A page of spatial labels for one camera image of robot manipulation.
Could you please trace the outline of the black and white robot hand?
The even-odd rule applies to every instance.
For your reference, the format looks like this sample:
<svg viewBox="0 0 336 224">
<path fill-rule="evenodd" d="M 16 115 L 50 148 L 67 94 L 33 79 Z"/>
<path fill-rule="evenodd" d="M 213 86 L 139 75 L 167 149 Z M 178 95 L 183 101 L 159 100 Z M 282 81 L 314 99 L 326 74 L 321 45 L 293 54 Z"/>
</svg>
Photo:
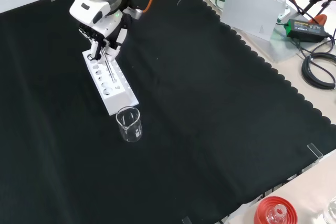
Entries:
<svg viewBox="0 0 336 224">
<path fill-rule="evenodd" d="M 115 60 L 132 24 L 131 16 L 120 11 L 107 16 L 99 12 L 97 20 L 91 16 L 78 20 L 79 31 L 91 43 L 88 60 L 98 63 Z"/>
</svg>

